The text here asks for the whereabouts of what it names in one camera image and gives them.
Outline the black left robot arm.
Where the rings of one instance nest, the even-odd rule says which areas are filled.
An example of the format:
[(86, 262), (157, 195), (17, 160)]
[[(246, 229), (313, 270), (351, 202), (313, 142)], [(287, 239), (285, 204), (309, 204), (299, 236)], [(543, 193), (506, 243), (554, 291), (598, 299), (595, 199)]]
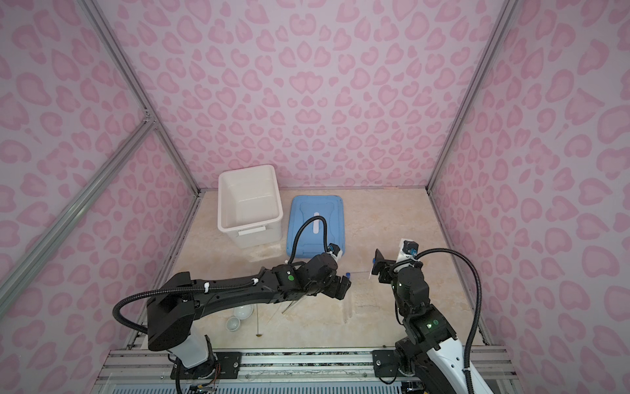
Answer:
[(223, 310), (257, 304), (280, 304), (323, 294), (344, 300), (351, 287), (337, 274), (336, 257), (319, 254), (308, 262), (262, 268), (257, 274), (224, 280), (193, 280), (178, 273), (147, 303), (148, 348), (167, 351), (186, 369), (213, 368), (216, 358), (209, 337), (194, 321)]

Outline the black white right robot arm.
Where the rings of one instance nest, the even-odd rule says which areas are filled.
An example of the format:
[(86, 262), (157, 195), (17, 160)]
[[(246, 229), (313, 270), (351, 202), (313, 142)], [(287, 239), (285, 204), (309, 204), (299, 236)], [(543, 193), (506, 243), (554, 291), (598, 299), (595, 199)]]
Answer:
[[(422, 258), (430, 254), (450, 254), (469, 266), (476, 287), (472, 324), (462, 343), (446, 317), (430, 299), (430, 287), (422, 271)], [(491, 393), (492, 389), (471, 361), (482, 308), (479, 273), (468, 257), (447, 248), (418, 251), (415, 243), (405, 246), (397, 260), (375, 251), (372, 274), (390, 285), (395, 298), (395, 314), (406, 337), (395, 343), (397, 372), (419, 379), (426, 393)]]

